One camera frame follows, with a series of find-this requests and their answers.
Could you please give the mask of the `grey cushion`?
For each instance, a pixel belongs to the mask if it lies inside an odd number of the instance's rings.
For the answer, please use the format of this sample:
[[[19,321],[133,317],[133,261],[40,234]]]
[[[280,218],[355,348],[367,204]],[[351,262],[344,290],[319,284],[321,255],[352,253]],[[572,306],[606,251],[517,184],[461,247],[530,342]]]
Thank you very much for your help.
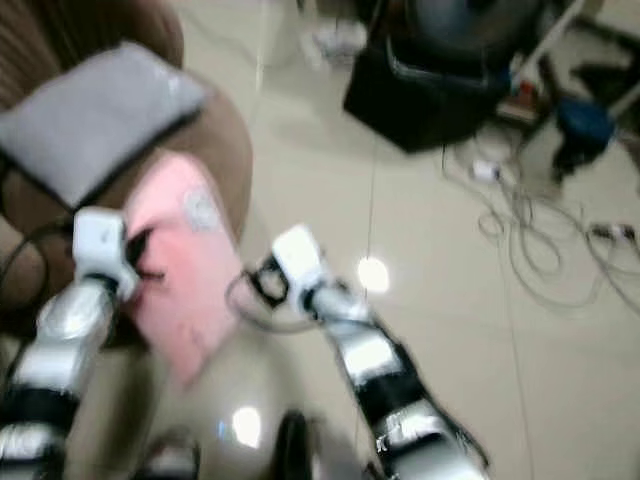
[[[133,42],[99,52],[0,116],[0,147],[68,207],[100,191],[142,148],[187,122],[204,84]]]

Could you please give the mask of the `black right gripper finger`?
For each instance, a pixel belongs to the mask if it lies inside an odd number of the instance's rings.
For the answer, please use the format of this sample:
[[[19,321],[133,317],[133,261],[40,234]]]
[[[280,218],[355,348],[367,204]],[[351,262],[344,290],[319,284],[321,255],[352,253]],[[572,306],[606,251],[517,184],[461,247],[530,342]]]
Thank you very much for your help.
[[[246,276],[246,280],[248,284],[250,284],[253,297],[261,302],[262,305],[266,306],[271,305],[271,296],[265,291],[265,285],[262,283],[262,279],[264,279],[265,274],[270,270],[270,264],[270,259],[264,259],[257,265],[246,266],[246,268],[244,268],[244,276]]]

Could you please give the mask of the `dark blue round device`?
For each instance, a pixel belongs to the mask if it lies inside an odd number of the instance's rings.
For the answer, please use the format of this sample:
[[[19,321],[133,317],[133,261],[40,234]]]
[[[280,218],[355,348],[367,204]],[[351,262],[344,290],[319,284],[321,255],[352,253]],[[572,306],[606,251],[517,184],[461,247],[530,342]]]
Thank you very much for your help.
[[[556,109],[556,127],[562,140],[552,160],[552,178],[558,186],[581,166],[594,163],[607,150],[617,125],[611,114],[594,102],[562,99]]]

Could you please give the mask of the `robot left leg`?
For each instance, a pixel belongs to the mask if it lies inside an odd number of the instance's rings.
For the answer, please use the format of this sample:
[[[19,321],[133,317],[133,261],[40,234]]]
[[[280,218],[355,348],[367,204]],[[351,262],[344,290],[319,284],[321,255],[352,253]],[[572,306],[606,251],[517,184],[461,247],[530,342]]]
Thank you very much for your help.
[[[189,438],[156,440],[137,472],[140,480],[200,480],[200,444]]]

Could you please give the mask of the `black white plug adapter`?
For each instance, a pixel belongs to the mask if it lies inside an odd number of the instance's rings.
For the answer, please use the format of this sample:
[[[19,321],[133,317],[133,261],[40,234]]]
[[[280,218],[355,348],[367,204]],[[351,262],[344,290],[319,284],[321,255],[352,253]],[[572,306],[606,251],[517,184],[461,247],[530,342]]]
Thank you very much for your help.
[[[634,227],[626,224],[616,223],[596,223],[590,225],[591,236],[608,239],[608,241],[625,241],[635,244],[637,233]]]

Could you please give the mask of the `white bundle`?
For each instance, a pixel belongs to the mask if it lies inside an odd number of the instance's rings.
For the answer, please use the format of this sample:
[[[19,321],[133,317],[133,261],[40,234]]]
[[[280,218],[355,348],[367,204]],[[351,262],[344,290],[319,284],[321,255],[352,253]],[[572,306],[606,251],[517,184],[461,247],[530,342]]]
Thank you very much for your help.
[[[324,20],[303,35],[301,46],[312,67],[347,67],[364,50],[369,31],[357,20]]]

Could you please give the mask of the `robot leg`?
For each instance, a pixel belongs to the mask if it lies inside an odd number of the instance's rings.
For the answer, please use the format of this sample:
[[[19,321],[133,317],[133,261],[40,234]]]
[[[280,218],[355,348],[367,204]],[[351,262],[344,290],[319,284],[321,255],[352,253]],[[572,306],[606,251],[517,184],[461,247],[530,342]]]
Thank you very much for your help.
[[[140,480],[200,480],[200,444],[189,438],[156,440],[137,472]]]
[[[269,480],[367,480],[355,444],[319,416],[288,410],[280,420]]]

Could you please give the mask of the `dark round fan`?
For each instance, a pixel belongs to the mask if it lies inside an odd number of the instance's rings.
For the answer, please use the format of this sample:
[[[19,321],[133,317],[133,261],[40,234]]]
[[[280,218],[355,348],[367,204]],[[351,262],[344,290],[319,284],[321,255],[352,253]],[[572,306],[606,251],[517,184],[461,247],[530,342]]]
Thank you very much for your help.
[[[554,0],[406,0],[412,44],[453,61],[509,60],[529,47]]]

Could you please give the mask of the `brown beanbag sofa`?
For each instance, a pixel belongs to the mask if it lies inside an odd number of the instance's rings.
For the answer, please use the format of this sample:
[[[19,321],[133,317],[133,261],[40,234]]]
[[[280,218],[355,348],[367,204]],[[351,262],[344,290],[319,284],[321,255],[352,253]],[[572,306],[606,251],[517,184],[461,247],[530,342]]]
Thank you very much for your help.
[[[0,109],[8,110],[92,55],[128,41],[182,69],[186,58],[180,20],[168,0],[0,0]],[[252,188],[253,151],[241,111],[210,79],[193,74],[211,96],[195,118],[142,148],[84,204],[119,209],[147,166],[164,152],[195,156],[218,186],[224,219],[239,239]],[[1,251],[20,255],[3,274],[0,332],[29,340],[38,311],[70,282],[67,236],[41,236],[46,225],[70,218],[68,207],[22,169],[4,163],[0,174]],[[22,246],[24,238],[35,242]]]

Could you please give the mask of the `pink pillow with grey print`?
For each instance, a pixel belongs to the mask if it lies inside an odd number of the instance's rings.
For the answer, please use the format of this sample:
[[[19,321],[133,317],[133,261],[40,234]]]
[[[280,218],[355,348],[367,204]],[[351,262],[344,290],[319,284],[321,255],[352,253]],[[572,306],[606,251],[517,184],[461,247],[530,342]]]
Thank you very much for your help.
[[[141,280],[128,315],[169,378],[192,387],[236,328],[225,292],[243,262],[218,186],[196,157],[164,152],[141,175],[124,214],[125,238],[155,228],[141,266],[163,274],[160,282]]]

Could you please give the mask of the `black box cabinet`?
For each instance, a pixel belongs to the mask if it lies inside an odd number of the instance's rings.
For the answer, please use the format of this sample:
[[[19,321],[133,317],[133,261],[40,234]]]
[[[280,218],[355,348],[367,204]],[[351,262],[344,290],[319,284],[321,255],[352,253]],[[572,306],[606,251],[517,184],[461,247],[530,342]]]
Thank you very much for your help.
[[[383,38],[357,56],[343,109],[404,154],[419,154],[474,136],[511,86],[506,67],[444,73],[404,60]]]

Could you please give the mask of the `white stand pole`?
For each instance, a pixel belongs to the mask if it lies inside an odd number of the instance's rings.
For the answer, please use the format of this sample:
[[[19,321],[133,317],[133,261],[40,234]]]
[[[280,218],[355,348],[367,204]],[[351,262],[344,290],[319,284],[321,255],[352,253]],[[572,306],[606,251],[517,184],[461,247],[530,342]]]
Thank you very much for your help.
[[[516,91],[522,81],[538,70],[541,60],[548,58],[550,50],[566,35],[568,29],[586,6],[594,0],[540,0],[541,8],[532,27],[532,44],[516,58],[509,72],[509,90]]]

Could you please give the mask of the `robot right leg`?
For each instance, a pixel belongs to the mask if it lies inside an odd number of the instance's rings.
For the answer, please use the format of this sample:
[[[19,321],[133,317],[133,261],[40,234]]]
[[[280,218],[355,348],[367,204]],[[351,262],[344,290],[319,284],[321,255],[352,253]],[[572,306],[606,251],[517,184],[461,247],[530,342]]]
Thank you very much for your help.
[[[280,420],[269,480],[367,480],[355,444],[319,416],[288,410]]]

